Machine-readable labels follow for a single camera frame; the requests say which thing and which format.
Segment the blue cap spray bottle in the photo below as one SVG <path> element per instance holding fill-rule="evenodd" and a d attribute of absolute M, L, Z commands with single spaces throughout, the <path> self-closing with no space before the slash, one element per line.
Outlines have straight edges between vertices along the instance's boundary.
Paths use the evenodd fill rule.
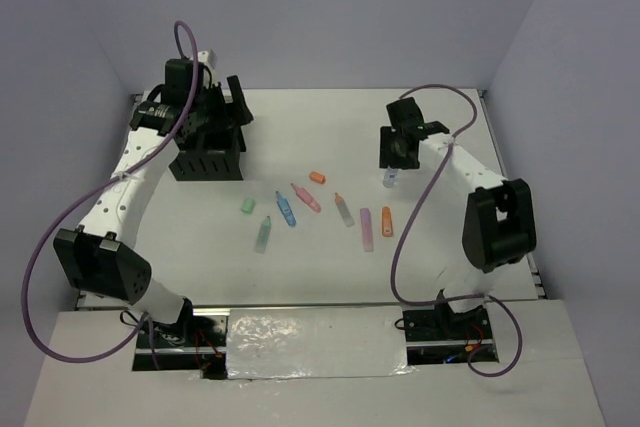
<path fill-rule="evenodd" d="M 396 185 L 399 170 L 397 168 L 387 167 L 383 177 L 383 186 L 385 188 L 393 188 Z"/>

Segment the orange tip grey highlighter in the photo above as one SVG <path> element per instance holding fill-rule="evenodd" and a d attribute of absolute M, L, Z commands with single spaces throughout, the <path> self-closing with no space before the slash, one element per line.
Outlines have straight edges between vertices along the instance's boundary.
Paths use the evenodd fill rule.
<path fill-rule="evenodd" d="M 345 226 L 346 227 L 354 226 L 355 221 L 351 215 L 351 212 L 346 204 L 345 199 L 339 193 L 335 193 L 334 202 Z"/>

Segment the orange marker cap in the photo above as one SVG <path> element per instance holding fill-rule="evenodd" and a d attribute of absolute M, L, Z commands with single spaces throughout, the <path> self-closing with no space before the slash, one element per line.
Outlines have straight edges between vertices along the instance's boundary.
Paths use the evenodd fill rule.
<path fill-rule="evenodd" d="M 309 178 L 312 182 L 318 183 L 318 184 L 324 184 L 326 182 L 326 176 L 322 173 L 316 172 L 316 171 L 312 171 L 309 174 Z"/>

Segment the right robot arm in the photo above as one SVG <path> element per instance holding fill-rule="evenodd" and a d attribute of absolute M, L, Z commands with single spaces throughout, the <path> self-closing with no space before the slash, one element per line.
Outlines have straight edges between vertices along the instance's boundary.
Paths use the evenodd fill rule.
<path fill-rule="evenodd" d="M 380 128 L 380 167 L 393 173 L 418 170 L 423 164 L 433 169 L 393 254 L 391 292 L 407 306 L 446 304 L 434 316 L 436 330 L 446 338 L 457 338 L 468 328 L 468 312 L 489 299 L 499 270 L 520 262 L 537 245 L 529 185 L 489 169 L 459 144 L 458 137 L 474 125 L 479 114 L 468 95 L 463 99 L 471 107 L 471 119 L 455 131 L 439 121 L 427 122 L 415 99 L 408 95 L 386 106 L 390 124 Z M 400 255 L 419 211 L 440 181 L 464 204 L 461 246 L 466 264 L 434 300 L 411 301 L 397 287 Z"/>

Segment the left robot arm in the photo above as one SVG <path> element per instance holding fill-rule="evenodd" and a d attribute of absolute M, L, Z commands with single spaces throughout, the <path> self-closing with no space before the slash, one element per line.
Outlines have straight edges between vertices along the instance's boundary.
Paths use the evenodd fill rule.
<path fill-rule="evenodd" d="M 213 51 L 195 60 L 170 59 L 163 83 L 137 104 L 129 123 L 115 183 L 73 229 L 61 228 L 55 253 L 70 284 L 147 313 L 157 332 L 175 346 L 209 327 L 197 321 L 187 298 L 152 277 L 134 247 L 144 212 L 165 172 L 177 181 L 240 181 L 246 150 L 243 126 L 253 120 L 238 77 L 218 80 Z"/>

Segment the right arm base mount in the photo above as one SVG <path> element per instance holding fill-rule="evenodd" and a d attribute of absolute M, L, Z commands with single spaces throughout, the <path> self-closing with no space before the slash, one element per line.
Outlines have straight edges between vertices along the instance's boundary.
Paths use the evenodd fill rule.
<path fill-rule="evenodd" d="M 411 366 L 496 362 L 493 333 L 487 310 L 480 306 L 466 313 L 454 313 L 447 305 L 407 309 L 394 322 L 404 333 L 407 361 Z"/>

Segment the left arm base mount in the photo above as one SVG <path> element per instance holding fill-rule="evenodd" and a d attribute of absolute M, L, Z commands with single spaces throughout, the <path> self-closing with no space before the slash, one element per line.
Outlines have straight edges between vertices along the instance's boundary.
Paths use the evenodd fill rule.
<path fill-rule="evenodd" d="M 197 316 L 196 330 L 185 340 L 149 330 L 138 333 L 132 361 L 134 372 L 190 372 L 208 380 L 226 380 L 227 316 Z"/>

